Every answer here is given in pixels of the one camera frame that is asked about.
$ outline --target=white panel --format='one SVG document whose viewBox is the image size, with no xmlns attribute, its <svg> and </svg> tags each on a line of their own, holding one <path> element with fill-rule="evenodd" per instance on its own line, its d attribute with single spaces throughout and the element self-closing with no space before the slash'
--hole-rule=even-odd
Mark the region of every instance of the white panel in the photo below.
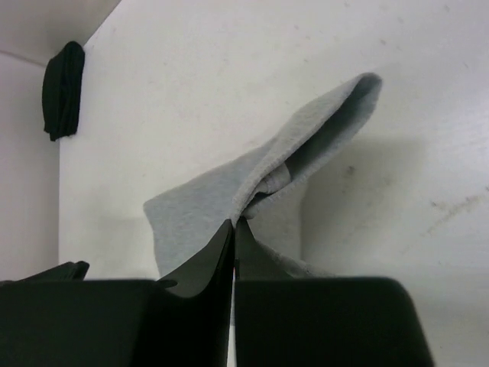
<svg viewBox="0 0 489 367">
<path fill-rule="evenodd" d="M 156 277 L 145 200 L 364 71 L 367 127 L 312 181 L 304 257 L 413 295 L 439 365 L 489 359 L 489 3 L 124 0 L 87 43 L 61 143 L 60 259 Z"/>
<path fill-rule="evenodd" d="M 43 132 L 43 75 L 0 55 L 0 280 L 58 262 L 60 145 Z"/>
<path fill-rule="evenodd" d="M 120 0 L 0 2 L 0 51 L 45 65 L 69 41 L 84 45 Z"/>
</svg>

